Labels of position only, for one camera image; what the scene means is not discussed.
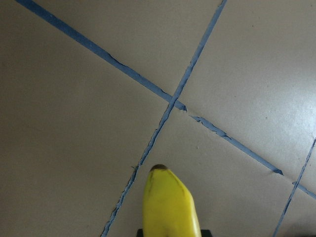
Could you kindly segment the brown paper table cover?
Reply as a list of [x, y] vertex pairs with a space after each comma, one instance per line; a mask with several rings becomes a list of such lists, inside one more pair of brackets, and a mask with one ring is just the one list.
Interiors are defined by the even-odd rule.
[[158, 163], [215, 237], [315, 235], [315, 1], [1, 1], [1, 236], [134, 237]]

